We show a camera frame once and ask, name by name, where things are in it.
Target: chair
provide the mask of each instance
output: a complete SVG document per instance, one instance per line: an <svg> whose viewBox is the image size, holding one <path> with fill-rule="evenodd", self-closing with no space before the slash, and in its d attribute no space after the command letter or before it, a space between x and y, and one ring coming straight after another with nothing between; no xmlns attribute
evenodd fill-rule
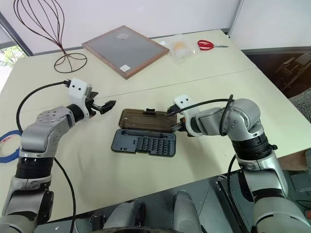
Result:
<svg viewBox="0 0 311 233"><path fill-rule="evenodd" d="M281 91L286 90L311 66L311 54L292 57L282 63L275 71L281 80Z"/></svg>

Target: screwdriver bit set case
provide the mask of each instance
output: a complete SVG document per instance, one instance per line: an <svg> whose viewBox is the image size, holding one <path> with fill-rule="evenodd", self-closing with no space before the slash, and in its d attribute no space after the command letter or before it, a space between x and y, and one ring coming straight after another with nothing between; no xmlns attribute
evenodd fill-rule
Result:
<svg viewBox="0 0 311 233"><path fill-rule="evenodd" d="M176 136L172 127L176 115L165 116L166 112L154 109L124 109L119 121L121 129L116 131L111 149L126 153L149 153L150 155L173 157Z"/></svg>

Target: tape roll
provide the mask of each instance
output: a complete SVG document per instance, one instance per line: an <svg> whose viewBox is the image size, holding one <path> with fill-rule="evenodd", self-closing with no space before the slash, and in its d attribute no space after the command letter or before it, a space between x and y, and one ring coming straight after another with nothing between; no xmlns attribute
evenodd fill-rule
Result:
<svg viewBox="0 0 311 233"><path fill-rule="evenodd" d="M21 136L21 133L19 130L12 130L10 132L7 132L5 135L0 137L0 153L1 153L1 145L7 142L10 138L12 138L12 135L19 135ZM10 161L13 161L18 158L19 154L19 148L16 149L12 154L7 156L1 156L0 154L0 163L8 163Z"/></svg>

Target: wooden picture frame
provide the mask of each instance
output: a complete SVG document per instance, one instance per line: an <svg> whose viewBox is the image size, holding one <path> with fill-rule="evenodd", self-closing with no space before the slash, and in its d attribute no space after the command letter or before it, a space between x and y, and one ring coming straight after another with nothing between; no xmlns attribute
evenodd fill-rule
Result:
<svg viewBox="0 0 311 233"><path fill-rule="evenodd" d="M82 46L125 79L169 52L168 48L124 25L84 42Z"/></svg>

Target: scissors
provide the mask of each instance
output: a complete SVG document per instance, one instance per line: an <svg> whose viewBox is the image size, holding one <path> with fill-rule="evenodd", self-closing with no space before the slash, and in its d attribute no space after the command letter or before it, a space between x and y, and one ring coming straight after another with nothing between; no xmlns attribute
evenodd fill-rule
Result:
<svg viewBox="0 0 311 233"><path fill-rule="evenodd" d="M198 46L200 50L211 50L212 48L218 47L218 48L228 48L227 45L214 45L212 42L207 40L199 40Z"/></svg>

